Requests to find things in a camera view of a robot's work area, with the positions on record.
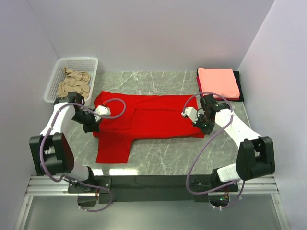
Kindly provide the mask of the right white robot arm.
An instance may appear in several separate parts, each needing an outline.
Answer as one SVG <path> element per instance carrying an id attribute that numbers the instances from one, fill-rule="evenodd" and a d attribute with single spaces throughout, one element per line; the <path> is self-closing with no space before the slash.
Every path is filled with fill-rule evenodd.
<path id="1" fill-rule="evenodd" d="M 215 125 L 221 127 L 238 147 L 236 162 L 214 169 L 211 187 L 222 191 L 227 182 L 248 181 L 275 173 L 273 141 L 248 127 L 234 112 L 229 102 L 218 103 L 212 94 L 200 97 L 201 111 L 187 107 L 182 113 L 194 127 L 208 135 Z"/>

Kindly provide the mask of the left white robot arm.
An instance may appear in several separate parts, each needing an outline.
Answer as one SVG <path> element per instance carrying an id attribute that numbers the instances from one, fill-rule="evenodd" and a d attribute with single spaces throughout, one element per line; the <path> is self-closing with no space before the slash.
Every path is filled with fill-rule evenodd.
<path id="1" fill-rule="evenodd" d="M 44 169 L 53 175 L 67 174 L 79 179 L 79 187 L 86 193 L 95 189 L 96 181 L 89 176 L 89 169 L 78 165 L 64 135 L 70 121 L 82 124 L 85 133 L 98 132 L 101 119 L 91 112 L 94 109 L 81 108 L 84 97 L 76 92 L 54 101 L 52 116 L 38 135 L 29 140 L 29 146 L 37 175 L 45 175 Z"/>

